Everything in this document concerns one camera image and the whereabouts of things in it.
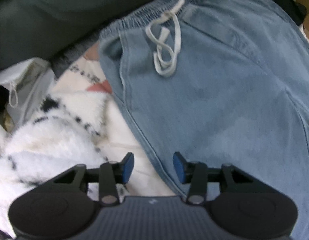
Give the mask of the dark green garment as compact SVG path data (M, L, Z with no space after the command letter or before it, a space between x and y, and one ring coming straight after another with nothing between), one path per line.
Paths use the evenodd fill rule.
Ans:
M61 76L114 19L152 0L0 0L0 71L39 57Z

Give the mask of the light blue denim pants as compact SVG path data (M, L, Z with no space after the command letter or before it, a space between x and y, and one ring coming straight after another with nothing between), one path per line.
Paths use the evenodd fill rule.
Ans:
M231 163L294 200L309 239L309 43L272 0L155 0L100 33L100 64L137 141L186 194L173 154Z

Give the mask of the white printed bed sheet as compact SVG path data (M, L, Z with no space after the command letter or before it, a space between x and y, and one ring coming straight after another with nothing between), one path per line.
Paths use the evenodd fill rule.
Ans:
M99 63L98 43L74 61L57 80L51 92L70 99L70 112L77 121L93 129L95 144L108 160L134 154L134 169L127 184L133 196L172 196L127 126L112 96L112 89Z

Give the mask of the light grey storage bag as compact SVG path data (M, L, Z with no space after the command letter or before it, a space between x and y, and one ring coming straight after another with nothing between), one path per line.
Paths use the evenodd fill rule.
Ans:
M0 72L0 86L9 91L6 110L15 127L22 126L31 118L54 81L51 64L38 57L19 62Z

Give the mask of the white black fuzzy garment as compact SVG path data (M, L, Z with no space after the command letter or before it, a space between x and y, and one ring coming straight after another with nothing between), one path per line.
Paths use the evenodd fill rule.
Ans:
M13 239L10 204L19 196L76 164L107 161L96 132L77 121L70 99L47 95L33 116L12 133L0 125L0 239Z

